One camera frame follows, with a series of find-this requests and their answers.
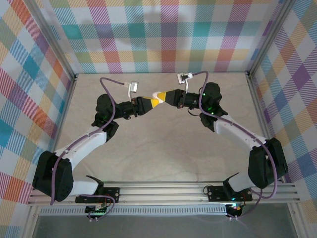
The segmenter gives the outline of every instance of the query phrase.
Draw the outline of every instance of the white connector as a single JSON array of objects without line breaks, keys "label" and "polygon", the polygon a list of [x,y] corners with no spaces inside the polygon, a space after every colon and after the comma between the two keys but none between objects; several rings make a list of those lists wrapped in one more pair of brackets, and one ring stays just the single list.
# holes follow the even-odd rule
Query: white connector
[{"label": "white connector", "polygon": [[132,100],[131,93],[136,93],[138,91],[139,82],[132,81],[131,83],[124,83],[124,87],[128,88],[128,97],[130,101]]},{"label": "white connector", "polygon": [[186,83],[185,91],[187,93],[187,91],[188,91],[188,82],[187,82],[187,80],[193,78],[193,74],[192,73],[179,73],[179,74],[177,74],[177,78],[178,78],[179,84]]},{"label": "white connector", "polygon": [[192,73],[179,73],[179,74],[177,74],[177,78],[178,78],[179,84],[183,84],[183,83],[186,83],[187,79],[193,78],[193,74]]}]

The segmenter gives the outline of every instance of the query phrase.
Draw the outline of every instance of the marble surface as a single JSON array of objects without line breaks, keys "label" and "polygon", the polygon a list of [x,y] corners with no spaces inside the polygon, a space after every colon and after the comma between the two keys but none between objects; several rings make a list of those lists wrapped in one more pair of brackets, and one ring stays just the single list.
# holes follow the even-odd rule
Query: marble surface
[{"label": "marble surface", "polygon": [[[175,73],[81,74],[75,87],[58,148],[70,143],[94,121],[96,100],[105,93],[99,78],[121,82],[139,81],[138,93],[184,89]],[[205,79],[195,76],[189,92],[198,92]],[[237,122],[261,134],[247,81],[243,73],[212,73],[209,81],[219,84],[220,102]],[[127,89],[105,82],[114,99],[128,101]],[[75,168],[74,176],[92,175],[101,180],[219,181],[248,167],[249,153],[202,125],[199,117],[160,104],[147,114],[131,120],[117,119],[119,129],[105,145],[89,154]]]}]

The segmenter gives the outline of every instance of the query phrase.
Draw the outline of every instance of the plaid wall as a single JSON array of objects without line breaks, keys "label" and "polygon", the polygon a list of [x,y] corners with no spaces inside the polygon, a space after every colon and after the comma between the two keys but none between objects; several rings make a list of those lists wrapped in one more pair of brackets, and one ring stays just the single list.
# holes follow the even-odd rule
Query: plaid wall
[{"label": "plaid wall", "polygon": [[0,2],[0,238],[14,238],[70,79],[23,1]]},{"label": "plaid wall", "polygon": [[289,179],[317,232],[317,0],[297,0],[254,78]]},{"label": "plaid wall", "polygon": [[282,2],[37,0],[78,73],[245,71]]}]

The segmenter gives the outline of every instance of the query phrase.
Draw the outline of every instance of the black bracket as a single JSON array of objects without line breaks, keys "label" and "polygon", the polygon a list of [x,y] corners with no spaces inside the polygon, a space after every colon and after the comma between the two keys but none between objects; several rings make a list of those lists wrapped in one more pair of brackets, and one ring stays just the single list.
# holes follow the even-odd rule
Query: black bracket
[{"label": "black bracket", "polygon": [[207,196],[209,202],[250,202],[252,194],[249,189],[244,189],[232,195],[229,199],[224,192],[223,186],[207,186]]},{"label": "black bracket", "polygon": [[[107,195],[114,198],[115,202],[119,202],[120,188],[119,187],[101,187],[98,189],[97,195]],[[78,196],[75,199],[75,203],[104,203],[113,202],[110,198],[104,197],[85,197]]]}]

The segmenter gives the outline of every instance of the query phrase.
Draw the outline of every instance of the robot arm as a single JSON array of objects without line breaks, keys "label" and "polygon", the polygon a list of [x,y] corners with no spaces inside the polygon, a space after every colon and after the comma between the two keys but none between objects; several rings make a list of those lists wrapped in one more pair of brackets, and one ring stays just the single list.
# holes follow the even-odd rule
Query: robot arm
[{"label": "robot arm", "polygon": [[[199,108],[199,94],[188,93],[188,84],[186,90],[176,89],[168,92],[157,93],[157,97],[166,103],[177,108],[188,107],[189,109]],[[274,182],[273,169],[267,157],[264,148],[256,141],[262,142],[271,153],[274,164],[276,166],[277,177],[280,178],[288,172],[286,160],[282,150],[281,143],[276,139],[267,139],[262,136],[247,130],[242,125],[235,122],[231,116],[224,111],[219,102],[222,96],[220,88],[216,83],[207,83],[202,96],[202,108],[205,112],[211,115],[207,116],[200,113],[202,124],[213,132],[225,136],[233,143],[249,151],[249,167],[248,170],[242,173],[237,173],[223,182],[223,190],[229,200],[238,192],[248,189],[250,187],[265,188]],[[242,132],[235,125],[245,129],[251,133],[254,138],[251,138],[246,133]]]},{"label": "robot arm", "polygon": [[[177,108],[199,108],[200,95],[188,93],[188,84],[186,83],[186,85],[186,90],[176,89],[168,92],[154,93],[155,98],[137,97],[120,104],[115,103],[114,119],[130,119],[131,116],[142,116],[162,102],[166,102]],[[244,189],[253,186],[265,188],[274,182],[273,170],[267,159],[267,154],[264,148],[256,142],[256,139],[262,142],[271,153],[278,178],[285,175],[288,172],[288,169],[280,142],[275,138],[266,139],[262,136],[258,136],[239,125],[239,127],[244,128],[254,135],[255,139],[252,139],[236,126],[233,126],[233,122],[235,125],[238,125],[238,123],[236,123],[228,113],[221,108],[219,105],[221,98],[222,95],[220,94],[218,84],[212,82],[207,83],[203,91],[202,108],[209,114],[217,116],[217,118],[201,113],[200,119],[202,124],[211,131],[227,137],[239,147],[250,152],[248,171],[237,173],[223,182],[223,190],[226,197],[231,200],[236,193]],[[111,117],[113,106],[108,94],[99,96],[97,99],[96,111],[95,121],[85,134],[90,134],[92,131],[101,128]],[[231,121],[232,123],[225,122],[221,120],[221,118],[226,121]],[[107,194],[102,181],[91,176],[87,176],[80,180],[73,180],[72,171],[91,151],[109,141],[114,136],[118,127],[119,125],[115,121],[111,121],[111,123],[100,132],[87,136],[72,147],[71,150],[66,151],[66,154],[58,163],[56,170],[54,194],[56,201],[63,201],[70,195]],[[56,150],[53,153],[45,151],[40,155],[33,180],[33,187],[35,189],[51,196],[53,167],[58,157],[66,150],[66,148],[68,148],[68,146]]]},{"label": "robot arm", "polygon": [[[152,108],[159,104],[159,100],[148,97],[132,98],[131,101],[115,103],[114,119],[124,118],[130,119],[131,116],[142,116],[149,112]],[[89,135],[91,132],[96,131],[104,124],[107,119],[111,117],[113,107],[108,94],[103,94],[97,99],[95,121],[92,126],[86,131],[84,135]],[[39,162],[33,179],[33,187],[44,194],[51,196],[52,194],[52,174],[53,167],[58,157],[65,151],[60,162],[57,165],[55,174],[55,200],[63,201],[70,195],[80,194],[94,194],[104,195],[103,182],[91,177],[86,176],[80,180],[74,180],[72,171],[97,147],[108,142],[116,133],[119,125],[115,121],[105,127],[103,130],[87,136],[86,138],[79,137],[77,142],[69,151],[66,149],[69,145],[60,148],[54,152],[45,151],[40,155]]]}]

